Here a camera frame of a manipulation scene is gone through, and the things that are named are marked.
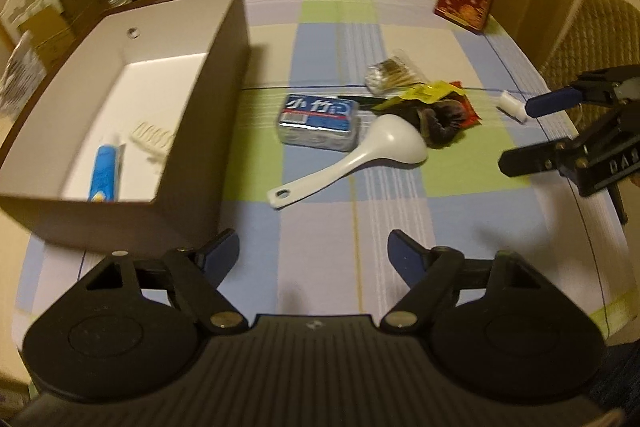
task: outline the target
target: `toothpaste tube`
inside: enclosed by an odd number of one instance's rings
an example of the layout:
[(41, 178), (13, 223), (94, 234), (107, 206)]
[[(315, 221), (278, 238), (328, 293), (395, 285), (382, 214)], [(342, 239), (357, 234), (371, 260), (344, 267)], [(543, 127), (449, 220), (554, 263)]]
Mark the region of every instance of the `toothpaste tube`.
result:
[(120, 163), (120, 137), (114, 134), (98, 147), (95, 154), (94, 173), (89, 189), (90, 201), (114, 201), (117, 194)]

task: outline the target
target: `white comb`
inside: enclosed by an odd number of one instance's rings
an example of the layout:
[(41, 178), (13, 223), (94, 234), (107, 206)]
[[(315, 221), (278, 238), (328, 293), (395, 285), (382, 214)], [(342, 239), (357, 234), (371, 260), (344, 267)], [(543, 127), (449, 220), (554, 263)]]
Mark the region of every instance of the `white comb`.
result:
[(164, 160), (174, 143), (174, 133), (149, 122), (142, 122), (129, 135), (131, 141), (143, 151)]

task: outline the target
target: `checkered tablecloth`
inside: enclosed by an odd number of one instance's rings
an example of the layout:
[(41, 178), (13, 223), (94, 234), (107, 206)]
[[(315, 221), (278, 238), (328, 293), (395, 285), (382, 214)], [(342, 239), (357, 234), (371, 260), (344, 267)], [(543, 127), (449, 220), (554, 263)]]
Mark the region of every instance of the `checkered tablecloth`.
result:
[[(485, 35), (433, 14), (435, 0), (245, 0), (252, 60), (241, 93), (221, 228), (239, 233), (238, 264), (220, 286), (258, 313), (354, 314), (379, 320), (407, 291), (386, 257), (402, 229), (425, 247), (492, 259), (514, 250), (559, 286), (608, 336), (636, 315), (628, 250), (606, 193), (582, 199), (557, 173), (507, 178), (505, 149), (575, 132), (564, 114), (521, 125), (495, 108), (547, 89), (491, 20)], [(430, 80), (460, 80), (482, 118), (416, 169), (373, 166), (280, 211), (270, 188), (331, 165), (338, 152), (282, 145), (274, 121), (289, 92), (365, 94), (368, 65), (404, 50)], [(373, 115), (364, 112), (360, 135)], [(28, 247), (14, 339), (100, 256)], [(478, 291), (462, 299), (478, 297)]]

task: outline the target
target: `soap package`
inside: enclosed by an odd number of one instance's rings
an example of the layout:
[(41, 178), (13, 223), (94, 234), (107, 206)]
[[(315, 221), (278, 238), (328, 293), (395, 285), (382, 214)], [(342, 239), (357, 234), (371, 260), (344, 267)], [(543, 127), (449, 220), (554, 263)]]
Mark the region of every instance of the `soap package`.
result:
[(350, 151), (358, 135), (358, 103), (340, 98), (290, 94), (277, 121), (282, 143)]

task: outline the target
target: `white ladle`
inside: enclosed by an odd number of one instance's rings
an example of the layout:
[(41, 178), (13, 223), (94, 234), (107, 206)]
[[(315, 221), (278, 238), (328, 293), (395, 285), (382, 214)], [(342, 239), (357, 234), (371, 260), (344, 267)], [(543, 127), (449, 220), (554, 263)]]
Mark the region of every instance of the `white ladle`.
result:
[(427, 159), (427, 146), (413, 125), (394, 114), (376, 118), (362, 143), (350, 154), (321, 171), (267, 192), (269, 204), (282, 208), (328, 187), (357, 167), (386, 158), (416, 164)]

